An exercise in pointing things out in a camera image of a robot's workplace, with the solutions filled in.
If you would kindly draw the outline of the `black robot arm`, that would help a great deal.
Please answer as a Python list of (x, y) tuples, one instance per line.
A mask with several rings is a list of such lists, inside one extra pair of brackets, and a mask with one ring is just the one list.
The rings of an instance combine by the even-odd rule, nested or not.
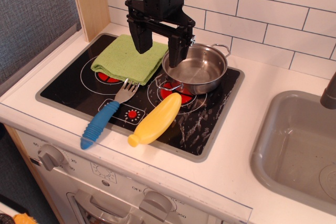
[(175, 68), (186, 59), (194, 43), (195, 21), (183, 12), (185, 0), (126, 0), (128, 24), (138, 53), (153, 46), (152, 34), (168, 38), (169, 64)]

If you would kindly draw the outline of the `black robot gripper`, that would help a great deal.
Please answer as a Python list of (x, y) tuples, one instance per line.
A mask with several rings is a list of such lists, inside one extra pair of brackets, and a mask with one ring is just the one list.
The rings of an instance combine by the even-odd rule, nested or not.
[(153, 46), (152, 31), (148, 27), (150, 21), (158, 25), (155, 32), (165, 37), (173, 32), (161, 25), (161, 22), (177, 25), (185, 29), (184, 35), (171, 36), (169, 38), (169, 66), (177, 67), (186, 59), (189, 45), (194, 43), (192, 32), (195, 22), (183, 13), (182, 8), (185, 0), (126, 0), (128, 7), (128, 22), (131, 37), (138, 53), (143, 54)]

